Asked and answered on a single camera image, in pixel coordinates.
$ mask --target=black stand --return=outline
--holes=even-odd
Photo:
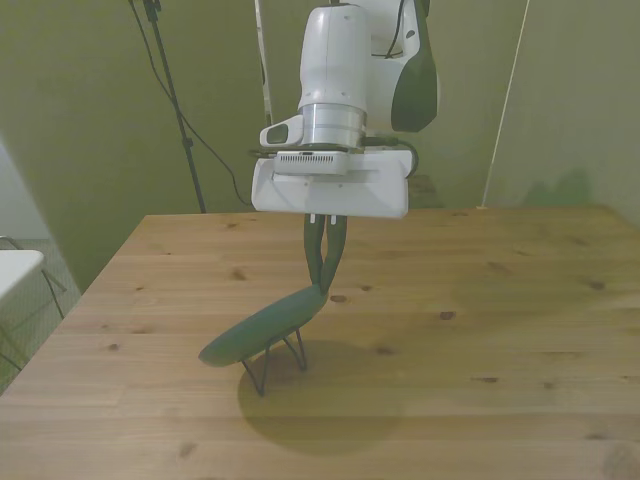
[[[167,54],[164,51],[164,44],[162,43],[160,29],[158,28],[158,12],[161,10],[160,0],[144,0],[144,9],[147,13],[149,22],[151,22],[153,34],[156,37],[156,44],[158,45],[158,51],[160,52],[160,58],[162,59],[164,74],[165,77],[167,77],[169,96],[171,98],[171,103],[173,104],[173,109],[176,112],[176,118],[178,119],[178,127],[180,128],[180,135],[182,135],[182,146],[184,148],[184,153],[187,156],[187,162],[189,163],[189,170],[191,171],[191,179],[193,180],[193,185],[196,190],[196,196],[198,197],[200,213],[207,213],[207,207],[205,206],[204,197],[202,196],[202,190],[200,189],[200,181],[198,180],[198,172],[196,171],[196,165],[193,161],[193,153],[191,152],[191,148],[193,147],[193,140],[187,136],[187,131],[184,127],[182,110],[180,110],[178,96],[176,95],[176,89],[173,86],[173,78],[171,77],[171,71],[169,70]]]
[[[296,363],[298,364],[300,371],[304,372],[307,369],[307,357],[304,353],[304,344],[302,343],[302,337],[300,336],[300,329],[296,330],[296,337],[298,338],[298,348],[300,349],[300,355],[298,355],[298,352],[296,352],[296,349],[293,348],[293,345],[291,344],[291,342],[287,337],[283,337],[280,340],[282,340],[285,343],[285,345],[289,347],[289,350],[291,350],[291,353],[293,353],[293,356],[296,359]],[[249,368],[247,361],[242,360],[242,365],[247,370],[247,373],[249,374],[249,377],[253,382],[253,386],[256,388],[256,392],[258,392],[258,395],[260,395],[261,397],[264,397],[264,393],[265,393],[265,384],[267,381],[267,368],[269,368],[269,350],[271,350],[272,345],[274,345],[275,343],[278,343],[280,340],[270,342],[267,345],[267,348],[265,348],[264,350],[264,365],[262,366],[262,375],[260,376],[260,383],[258,383],[258,379],[256,378],[256,375]]]

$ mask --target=wooden table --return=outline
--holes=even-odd
[[[611,211],[350,220],[306,374],[275,348],[260,398],[198,361],[306,285],[301,216],[146,218],[0,398],[0,477],[640,478],[640,234]]]

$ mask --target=vent grille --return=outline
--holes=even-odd
[[[333,163],[333,155],[280,155],[284,163]]]

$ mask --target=metal wire leg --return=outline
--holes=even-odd
[[[13,340],[13,338],[11,338],[11,336],[6,332],[6,330],[0,326],[0,336],[4,338],[5,342],[11,347],[11,350],[13,350],[14,352],[16,352],[19,356],[20,359],[24,362],[27,363],[29,361],[29,357],[27,357],[26,353],[24,353],[20,347],[18,346],[18,344]]]
[[[249,374],[249,376],[251,377],[251,381],[253,382],[253,386],[256,387],[256,392],[258,392],[258,395],[260,395],[261,397],[264,397],[265,392],[264,386],[267,381],[267,368],[269,367],[270,348],[271,345],[267,345],[267,348],[264,350],[264,366],[262,367],[262,379],[259,384],[253,371],[249,368],[249,365],[247,365],[246,360],[242,360],[242,365],[244,365],[244,368],[247,370],[247,373]]]
[[[60,308],[60,304],[58,303],[58,297],[56,297],[56,292],[53,290],[53,286],[51,285],[51,280],[49,280],[49,275],[42,270],[42,276],[47,281],[47,286],[49,287],[49,291],[51,292],[51,296],[53,297],[53,301],[56,304],[56,308],[58,309],[58,313],[60,314],[60,318],[64,320],[64,313],[62,313],[62,308]]]
[[[20,367],[20,365],[18,365],[16,362],[14,362],[9,357],[7,357],[4,353],[0,352],[0,357],[4,358],[7,361],[7,363],[10,363],[14,368],[17,368],[19,372],[22,371],[22,367]]]
[[[300,367],[300,370],[304,372],[307,369],[307,356],[304,353],[304,344],[302,343],[302,337],[300,336],[300,329],[296,330],[296,337],[298,337],[298,348],[300,349],[300,355],[298,355],[298,352],[296,352],[296,349],[293,348],[293,345],[291,345],[291,342],[287,337],[284,337],[282,340],[287,345],[287,347],[289,347],[291,353],[293,353],[293,356],[296,358],[296,363],[298,364],[298,367]]]
[[[54,275],[52,275],[49,270],[47,270],[46,268],[43,268],[42,273],[44,273],[47,277],[49,277],[49,280],[51,280],[51,283],[53,283],[56,287],[62,290],[62,293],[67,291],[67,287],[65,287],[62,284],[62,282],[60,282],[60,280],[58,280]]]

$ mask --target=green leaf-shaped object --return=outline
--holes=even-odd
[[[272,303],[231,327],[200,352],[200,360],[225,367],[264,350],[311,320],[327,302],[312,285]]]

